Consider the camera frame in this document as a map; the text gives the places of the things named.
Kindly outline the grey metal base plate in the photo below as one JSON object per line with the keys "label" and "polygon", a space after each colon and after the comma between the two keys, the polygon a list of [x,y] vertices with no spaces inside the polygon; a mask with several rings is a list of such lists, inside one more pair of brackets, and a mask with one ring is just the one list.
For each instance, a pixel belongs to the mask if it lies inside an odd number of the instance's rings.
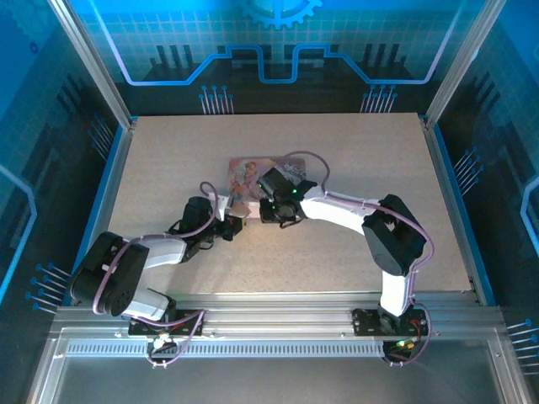
{"label": "grey metal base plate", "polygon": [[490,368],[438,359],[69,359],[51,404],[504,404]]}

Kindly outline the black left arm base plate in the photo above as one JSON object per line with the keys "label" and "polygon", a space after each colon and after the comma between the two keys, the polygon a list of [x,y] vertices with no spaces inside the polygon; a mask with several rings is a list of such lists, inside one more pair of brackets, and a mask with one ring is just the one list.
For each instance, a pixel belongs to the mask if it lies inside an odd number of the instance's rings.
{"label": "black left arm base plate", "polygon": [[175,313],[176,320],[192,315],[188,321],[171,327],[156,327],[139,321],[131,321],[128,329],[130,336],[145,336],[149,338],[157,337],[160,333],[167,333],[174,337],[188,337],[193,331],[197,322],[197,310],[177,310]]}

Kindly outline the aluminium front frame rail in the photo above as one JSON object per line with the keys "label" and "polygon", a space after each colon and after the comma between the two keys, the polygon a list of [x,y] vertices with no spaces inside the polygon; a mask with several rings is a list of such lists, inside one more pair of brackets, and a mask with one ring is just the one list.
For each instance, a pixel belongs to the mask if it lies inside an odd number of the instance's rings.
{"label": "aluminium front frame rail", "polygon": [[[351,313],[374,309],[376,292],[182,294],[181,309],[205,310],[202,336],[221,340],[351,340]],[[419,293],[431,318],[431,339],[491,340],[507,336],[501,310],[481,306],[471,291]],[[127,323],[86,307],[61,307],[49,338],[125,339]]]}

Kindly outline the aluminium right side rail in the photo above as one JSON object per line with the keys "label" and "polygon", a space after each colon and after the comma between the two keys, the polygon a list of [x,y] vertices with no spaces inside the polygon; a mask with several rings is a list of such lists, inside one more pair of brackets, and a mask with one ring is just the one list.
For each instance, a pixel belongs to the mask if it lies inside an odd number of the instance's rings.
{"label": "aluminium right side rail", "polygon": [[433,167],[436,173],[440,190],[446,204],[447,213],[451,223],[452,232],[456,238],[456,244],[462,257],[464,269],[467,273],[468,283],[475,300],[480,306],[487,306],[488,300],[485,298],[483,288],[478,273],[475,257],[472,248],[467,239],[467,229],[461,217],[457,198],[454,194],[453,183],[450,178],[449,168],[446,165],[444,154],[440,148],[440,143],[433,129],[427,125],[427,119],[424,115],[419,115],[419,123],[424,134],[424,139],[428,147]]}

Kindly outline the aluminium left side rail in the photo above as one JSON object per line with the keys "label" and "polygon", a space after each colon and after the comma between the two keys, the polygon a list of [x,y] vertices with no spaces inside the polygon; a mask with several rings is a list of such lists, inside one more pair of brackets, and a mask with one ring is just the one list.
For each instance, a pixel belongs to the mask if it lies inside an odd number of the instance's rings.
{"label": "aluminium left side rail", "polygon": [[132,129],[125,129],[121,125],[116,131],[104,171],[99,181],[80,248],[75,258],[72,275],[75,274],[78,265],[82,262],[97,236],[108,229],[131,145],[132,135]]}

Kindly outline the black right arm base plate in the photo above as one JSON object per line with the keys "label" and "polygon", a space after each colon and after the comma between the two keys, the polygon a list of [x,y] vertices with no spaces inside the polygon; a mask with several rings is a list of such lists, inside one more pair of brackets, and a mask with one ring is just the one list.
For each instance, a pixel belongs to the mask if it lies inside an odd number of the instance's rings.
{"label": "black right arm base plate", "polygon": [[425,312],[413,307],[399,317],[382,309],[354,309],[352,325],[356,337],[423,337],[429,332]]}

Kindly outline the aluminium left corner post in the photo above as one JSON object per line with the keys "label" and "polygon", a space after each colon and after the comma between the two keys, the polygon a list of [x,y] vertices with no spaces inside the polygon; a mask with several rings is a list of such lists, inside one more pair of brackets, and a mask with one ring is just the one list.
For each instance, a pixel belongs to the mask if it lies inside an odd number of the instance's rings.
{"label": "aluminium left corner post", "polygon": [[129,130],[131,113],[74,8],[68,0],[47,2],[118,123]]}

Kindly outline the aluminium right corner post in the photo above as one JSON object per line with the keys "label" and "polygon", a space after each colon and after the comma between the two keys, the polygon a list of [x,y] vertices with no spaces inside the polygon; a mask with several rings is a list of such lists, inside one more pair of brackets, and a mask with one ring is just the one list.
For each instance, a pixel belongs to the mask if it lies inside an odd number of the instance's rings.
{"label": "aluminium right corner post", "polygon": [[426,111],[424,118],[426,129],[432,129],[437,124],[506,2],[507,0],[485,0]]}

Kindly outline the aluminium corner post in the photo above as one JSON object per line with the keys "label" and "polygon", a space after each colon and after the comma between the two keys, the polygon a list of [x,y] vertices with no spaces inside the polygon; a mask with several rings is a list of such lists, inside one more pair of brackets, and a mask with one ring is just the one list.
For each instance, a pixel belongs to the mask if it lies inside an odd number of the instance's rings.
{"label": "aluminium corner post", "polygon": [[506,2],[507,0],[485,0],[426,111],[424,118],[426,129],[432,129],[437,124]]}
{"label": "aluminium corner post", "polygon": [[129,130],[131,113],[74,8],[68,0],[47,2],[118,123]]}

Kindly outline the pink illustrated book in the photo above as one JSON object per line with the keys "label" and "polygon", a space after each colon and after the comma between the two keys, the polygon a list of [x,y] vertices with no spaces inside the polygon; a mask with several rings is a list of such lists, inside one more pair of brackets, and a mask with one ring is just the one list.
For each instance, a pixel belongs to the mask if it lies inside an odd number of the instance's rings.
{"label": "pink illustrated book", "polygon": [[228,165],[227,181],[232,197],[232,211],[247,219],[258,219],[259,201],[266,198],[257,181],[271,168],[276,168],[294,184],[307,176],[306,162],[301,157],[240,157]]}

